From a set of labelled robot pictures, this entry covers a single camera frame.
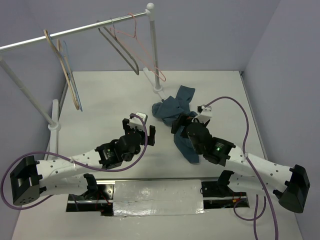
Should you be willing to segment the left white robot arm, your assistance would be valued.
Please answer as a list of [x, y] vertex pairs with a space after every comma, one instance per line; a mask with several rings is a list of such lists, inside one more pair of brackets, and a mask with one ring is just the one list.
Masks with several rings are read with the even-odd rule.
[[124, 135], [88, 152], [65, 157], [53, 153], [51, 160], [35, 160], [35, 152], [18, 158], [9, 174], [14, 208], [31, 208], [40, 197], [73, 194], [93, 199], [98, 194], [94, 172], [117, 173], [134, 156], [142, 157], [155, 144], [156, 128], [146, 127], [144, 117], [131, 114], [122, 121]]

